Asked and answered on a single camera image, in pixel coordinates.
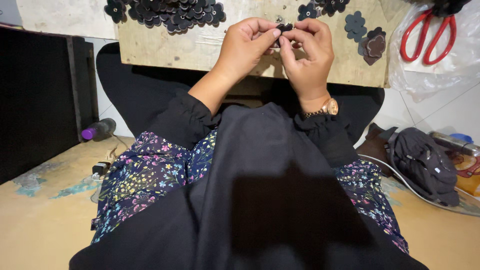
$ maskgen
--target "ruffled cuff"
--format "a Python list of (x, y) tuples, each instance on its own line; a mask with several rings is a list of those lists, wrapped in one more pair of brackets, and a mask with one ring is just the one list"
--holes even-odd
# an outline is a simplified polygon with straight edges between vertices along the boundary
[(210, 110), (188, 93), (178, 91), (168, 108), (158, 114), (146, 130), (166, 140), (192, 150), (220, 121), (220, 114), (212, 118)]
[(319, 114), (302, 119), (297, 114), (295, 123), (318, 147), (330, 167), (344, 166), (359, 159), (338, 115)]

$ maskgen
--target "scissors handle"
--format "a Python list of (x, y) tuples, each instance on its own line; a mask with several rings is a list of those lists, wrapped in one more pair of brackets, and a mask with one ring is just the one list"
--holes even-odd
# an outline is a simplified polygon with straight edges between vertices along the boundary
[[(413, 23), (407, 28), (407, 30), (405, 31), (402, 37), (402, 44), (400, 45), (400, 55), (402, 56), (403, 60), (407, 62), (412, 62), (418, 59), (418, 57), (420, 56), (421, 50), (423, 48), (423, 44), (425, 43), (425, 37), (427, 36), (428, 27), (430, 26), (430, 21), (432, 20), (432, 17), (433, 17), (432, 10), (431, 9), (425, 10), (425, 12), (422, 15), (420, 15), (415, 21), (413, 21)], [(423, 27), (421, 29), (420, 38), (419, 38), (419, 42), (417, 43), (417, 48), (415, 49), (415, 53), (413, 54), (413, 57), (409, 57), (405, 50), (408, 36), (410, 36), (410, 33), (412, 32), (412, 30), (425, 18), (427, 19), (425, 20), (425, 23), (423, 24)]]
[[(438, 39), (440, 39), (440, 36), (445, 31), (445, 28), (447, 27), (447, 25), (450, 25), (450, 39), (448, 40), (447, 47), (437, 59), (430, 61), (430, 55), (432, 54), (433, 48), (435, 48), (435, 46), (437, 45)], [(425, 55), (423, 56), (423, 63), (426, 65), (434, 65), (440, 62), (443, 58), (445, 58), (445, 56), (447, 56), (447, 54), (452, 49), (453, 44), (455, 43), (455, 39), (456, 39), (456, 21), (455, 21), (455, 15), (451, 15), (449, 17), (444, 18), (444, 21), (442, 22), (440, 29), (438, 29), (437, 34), (435, 34), (435, 36), (433, 37), (432, 41), (430, 42), (430, 45), (427, 48), (427, 51), (425, 52)]]
[[(430, 26), (430, 21), (433, 18), (432, 10), (426, 10), (422, 15), (420, 15), (411, 25), (410, 27), (407, 28), (405, 33), (403, 34), (402, 37), (402, 43), (400, 46), (400, 55), (402, 56), (403, 60), (407, 62), (412, 62), (415, 61), (421, 53), (421, 50), (423, 48), (423, 44), (425, 43), (425, 38), (427, 36), (428, 28)], [(415, 53), (413, 54), (413, 57), (409, 57), (406, 52), (406, 45), (407, 45), (407, 40), (408, 36), (412, 32), (412, 30), (423, 20), (425, 19), (425, 22), (423, 24), (419, 41), (417, 44), (417, 47), (415, 49)], [(433, 49), (437, 45), (438, 40), (440, 39), (440, 36), (443, 34), (445, 28), (447, 25), (450, 25), (450, 40), (448, 41), (448, 45), (443, 51), (443, 53), (435, 60), (430, 61), (430, 55), (432, 54)], [(433, 37), (432, 41), (430, 42), (430, 45), (428, 46), (425, 55), (423, 57), (423, 63), (426, 65), (433, 65), (438, 62), (440, 62), (447, 54), (450, 52), (450, 50), (453, 47), (453, 44), (455, 43), (456, 39), (456, 22), (455, 22), (455, 16), (451, 15), (449, 17), (444, 18), (444, 21), (442, 22), (442, 25), (440, 26), (440, 29), (438, 29), (437, 33)]]

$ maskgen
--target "purple bottle cap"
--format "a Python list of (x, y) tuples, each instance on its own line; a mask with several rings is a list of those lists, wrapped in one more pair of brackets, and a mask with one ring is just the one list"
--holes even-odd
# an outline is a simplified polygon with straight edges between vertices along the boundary
[(96, 130), (94, 128), (87, 128), (87, 129), (84, 129), (82, 131), (82, 137), (85, 139), (85, 140), (91, 140), (93, 139), (93, 137), (96, 136)]

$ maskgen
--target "rose gold watch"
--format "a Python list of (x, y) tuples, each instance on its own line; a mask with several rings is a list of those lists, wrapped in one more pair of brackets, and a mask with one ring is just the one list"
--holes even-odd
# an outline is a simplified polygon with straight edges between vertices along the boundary
[(325, 101), (322, 108), (318, 111), (314, 112), (304, 112), (302, 114), (303, 118), (309, 118), (310, 116), (318, 115), (318, 114), (332, 114), (336, 115), (338, 113), (338, 104), (334, 98), (327, 99)]

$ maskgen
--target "orange package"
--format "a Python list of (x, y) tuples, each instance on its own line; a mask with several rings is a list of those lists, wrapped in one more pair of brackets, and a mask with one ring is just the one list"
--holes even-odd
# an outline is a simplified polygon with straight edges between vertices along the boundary
[(456, 153), (450, 158), (457, 170), (456, 186), (475, 197), (480, 196), (480, 157)]

